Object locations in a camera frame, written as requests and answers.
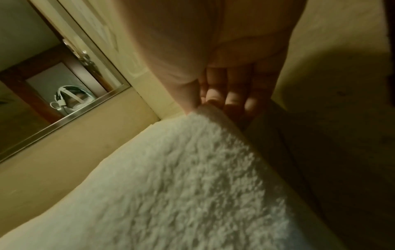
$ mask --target mirror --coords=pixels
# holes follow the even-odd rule
[[[51,5],[67,32],[28,0],[0,2],[0,161],[130,87],[62,5]]]

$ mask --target mirror frame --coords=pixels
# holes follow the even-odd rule
[[[106,66],[110,73],[122,84],[117,89],[108,92],[107,94],[97,98],[93,102],[89,103],[87,106],[73,112],[72,114],[65,116],[59,121],[49,125],[48,127],[40,130],[39,132],[31,135],[30,137],[24,139],[23,141],[15,144],[14,146],[8,148],[7,150],[0,152],[0,163],[22,151],[23,149],[33,145],[35,142],[46,137],[50,133],[58,130],[69,122],[73,121],[77,117],[87,113],[91,109],[99,106],[103,102],[109,100],[110,98],[116,96],[117,94],[123,92],[124,90],[132,87],[130,83],[123,77],[123,75],[117,70],[117,68],[110,62],[110,60],[103,54],[103,52],[97,47],[97,45],[91,40],[91,38],[85,33],[85,31],[79,26],[79,24],[73,19],[73,17],[67,12],[67,10],[62,6],[58,0],[47,0],[51,6],[59,13],[63,20],[70,25],[73,31],[78,34],[82,41],[91,49],[91,51],[101,60],[101,62]]]

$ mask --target hand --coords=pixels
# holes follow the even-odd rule
[[[125,30],[186,113],[234,121],[268,104],[305,0],[117,0]]]

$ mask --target fleece texture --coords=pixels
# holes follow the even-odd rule
[[[0,249],[318,249],[284,187],[220,111],[202,107],[143,131]],[[343,249],[317,224],[329,235],[319,249]]]

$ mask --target white fluffy blanket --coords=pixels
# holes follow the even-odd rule
[[[159,122],[7,250],[344,249],[213,107]]]

